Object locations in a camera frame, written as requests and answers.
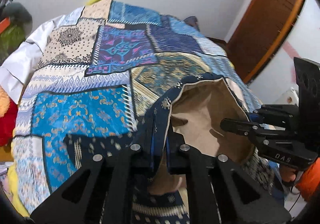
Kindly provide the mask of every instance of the patchwork blanket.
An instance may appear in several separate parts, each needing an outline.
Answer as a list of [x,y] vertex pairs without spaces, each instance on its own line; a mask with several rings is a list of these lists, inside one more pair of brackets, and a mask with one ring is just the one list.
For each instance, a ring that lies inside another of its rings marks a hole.
[[[137,118],[166,90],[204,72],[235,82],[249,112],[260,107],[225,51],[175,17],[115,0],[67,15],[48,37],[19,106],[12,151],[27,211],[77,170],[66,134],[103,138],[112,156],[130,145]],[[179,200],[167,198],[169,206]]]

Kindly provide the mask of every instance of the green object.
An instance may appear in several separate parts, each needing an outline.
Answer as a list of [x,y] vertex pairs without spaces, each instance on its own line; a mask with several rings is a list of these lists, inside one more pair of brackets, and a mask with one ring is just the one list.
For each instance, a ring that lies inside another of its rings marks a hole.
[[25,33],[21,26],[10,24],[0,34],[0,65],[25,41]]

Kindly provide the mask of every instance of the silver bolt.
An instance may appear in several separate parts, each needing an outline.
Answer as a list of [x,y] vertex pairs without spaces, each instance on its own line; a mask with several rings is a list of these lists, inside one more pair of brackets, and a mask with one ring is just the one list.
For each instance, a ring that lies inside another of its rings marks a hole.
[[133,150],[133,151],[139,151],[141,148],[141,146],[137,143],[134,143],[130,146],[130,149]]
[[188,150],[190,150],[190,146],[187,144],[182,144],[182,145],[180,145],[180,150],[188,151]]
[[221,162],[225,162],[228,160],[228,156],[226,156],[225,154],[220,154],[218,156],[218,160],[221,161]]
[[94,161],[101,161],[101,160],[103,159],[103,156],[100,155],[100,154],[95,154],[95,155],[92,157],[92,159],[93,159]]

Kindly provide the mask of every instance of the wooden door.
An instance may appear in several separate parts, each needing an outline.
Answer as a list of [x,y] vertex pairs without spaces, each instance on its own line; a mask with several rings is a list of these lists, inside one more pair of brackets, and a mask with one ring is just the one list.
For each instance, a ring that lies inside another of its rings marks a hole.
[[257,70],[286,24],[296,0],[252,0],[227,47],[242,80]]

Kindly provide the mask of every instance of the wire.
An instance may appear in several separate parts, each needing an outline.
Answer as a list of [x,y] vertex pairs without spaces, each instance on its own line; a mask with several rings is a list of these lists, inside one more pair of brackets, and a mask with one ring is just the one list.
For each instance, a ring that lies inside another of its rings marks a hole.
[[297,198],[296,202],[292,205],[291,209],[289,209],[289,212],[290,212],[290,210],[292,210],[293,206],[297,203],[298,199],[300,198],[300,195],[301,195],[301,193],[299,194],[299,196],[298,196],[298,198]]

